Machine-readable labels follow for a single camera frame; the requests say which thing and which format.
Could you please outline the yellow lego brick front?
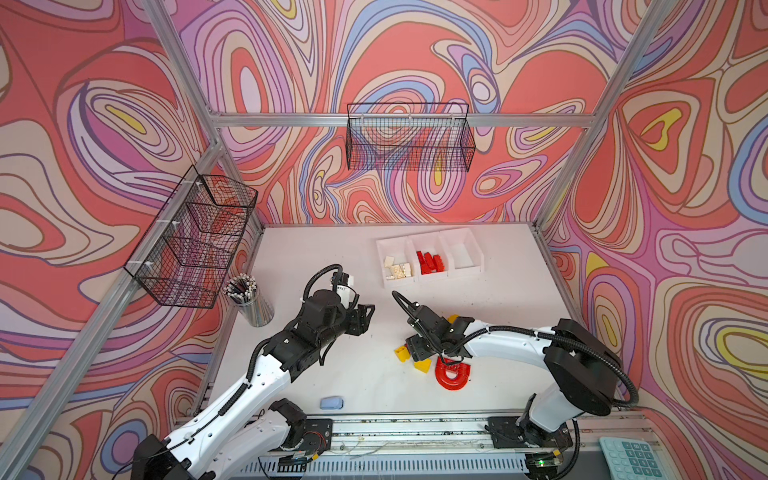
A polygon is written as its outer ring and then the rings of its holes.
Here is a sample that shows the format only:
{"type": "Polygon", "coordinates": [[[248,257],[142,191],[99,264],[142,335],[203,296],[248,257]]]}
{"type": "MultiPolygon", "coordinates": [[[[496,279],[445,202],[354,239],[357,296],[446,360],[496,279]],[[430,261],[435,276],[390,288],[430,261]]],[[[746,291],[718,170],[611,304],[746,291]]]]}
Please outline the yellow lego brick front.
{"type": "Polygon", "coordinates": [[[432,365],[431,359],[421,360],[421,361],[415,361],[413,366],[416,370],[427,374],[430,371],[432,365]]]}

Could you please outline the red arch lego piece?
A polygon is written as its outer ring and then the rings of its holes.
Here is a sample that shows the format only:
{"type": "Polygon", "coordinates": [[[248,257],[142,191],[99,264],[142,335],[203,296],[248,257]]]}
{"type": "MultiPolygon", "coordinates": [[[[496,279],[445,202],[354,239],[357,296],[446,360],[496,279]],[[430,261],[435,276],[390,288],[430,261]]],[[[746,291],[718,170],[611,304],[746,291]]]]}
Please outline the red arch lego piece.
{"type": "Polygon", "coordinates": [[[464,362],[439,358],[435,367],[435,378],[440,386],[449,391],[463,389],[471,375],[471,366],[464,362]]]}

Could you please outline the white lego brick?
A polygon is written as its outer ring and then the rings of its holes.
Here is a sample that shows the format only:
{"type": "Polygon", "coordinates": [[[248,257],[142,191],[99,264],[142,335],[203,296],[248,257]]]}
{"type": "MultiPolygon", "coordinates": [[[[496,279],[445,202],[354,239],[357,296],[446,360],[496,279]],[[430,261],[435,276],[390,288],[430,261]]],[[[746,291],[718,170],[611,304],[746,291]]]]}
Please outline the white lego brick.
{"type": "Polygon", "coordinates": [[[390,266],[389,269],[394,279],[403,279],[407,277],[401,265],[395,264],[390,266]]]}

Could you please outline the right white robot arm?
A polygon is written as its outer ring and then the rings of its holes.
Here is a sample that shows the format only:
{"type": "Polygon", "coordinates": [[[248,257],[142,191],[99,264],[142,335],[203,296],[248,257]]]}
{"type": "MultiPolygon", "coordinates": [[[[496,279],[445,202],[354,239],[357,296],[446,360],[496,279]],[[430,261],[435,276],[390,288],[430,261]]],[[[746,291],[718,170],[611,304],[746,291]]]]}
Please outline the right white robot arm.
{"type": "Polygon", "coordinates": [[[523,413],[508,426],[489,425],[506,448],[567,448],[573,439],[566,423],[587,413],[607,416],[632,408],[639,392],[622,361],[579,323],[561,319],[552,328],[528,329],[488,324],[471,317],[454,321],[425,305],[406,301],[401,309],[415,334],[406,347],[416,361],[438,359],[440,367],[464,367],[470,358],[498,358],[538,367],[552,377],[533,393],[523,413]]]}

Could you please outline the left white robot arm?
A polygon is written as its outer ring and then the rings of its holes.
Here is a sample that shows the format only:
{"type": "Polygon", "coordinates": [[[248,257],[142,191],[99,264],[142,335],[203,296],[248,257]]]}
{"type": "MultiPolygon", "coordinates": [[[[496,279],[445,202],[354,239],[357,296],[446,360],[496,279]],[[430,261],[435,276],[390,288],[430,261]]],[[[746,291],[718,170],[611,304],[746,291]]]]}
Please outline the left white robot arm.
{"type": "Polygon", "coordinates": [[[297,316],[255,347],[245,374],[224,394],[164,439],[140,442],[131,478],[228,479],[254,457],[299,445],[306,415],[279,393],[323,362],[340,336],[366,333],[374,312],[350,287],[303,299],[297,316]]]}

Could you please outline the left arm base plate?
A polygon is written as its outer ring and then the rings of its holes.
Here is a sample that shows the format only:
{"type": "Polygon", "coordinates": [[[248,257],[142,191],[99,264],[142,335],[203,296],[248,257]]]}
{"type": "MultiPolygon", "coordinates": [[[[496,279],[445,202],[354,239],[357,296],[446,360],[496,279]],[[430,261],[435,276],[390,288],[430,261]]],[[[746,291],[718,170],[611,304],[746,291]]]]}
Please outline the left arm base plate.
{"type": "Polygon", "coordinates": [[[331,447],[332,433],[332,419],[309,418],[290,427],[281,449],[320,454],[331,447]]]}

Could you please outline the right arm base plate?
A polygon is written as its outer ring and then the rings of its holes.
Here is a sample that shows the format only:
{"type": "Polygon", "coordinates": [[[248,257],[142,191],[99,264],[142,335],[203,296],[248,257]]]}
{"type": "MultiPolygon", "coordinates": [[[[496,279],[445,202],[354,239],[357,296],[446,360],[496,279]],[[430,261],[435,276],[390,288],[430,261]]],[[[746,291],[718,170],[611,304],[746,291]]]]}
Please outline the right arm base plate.
{"type": "Polygon", "coordinates": [[[513,416],[487,418],[485,430],[491,437],[495,449],[559,449],[573,446],[569,429],[562,424],[555,432],[546,432],[528,421],[519,421],[513,416]]]}

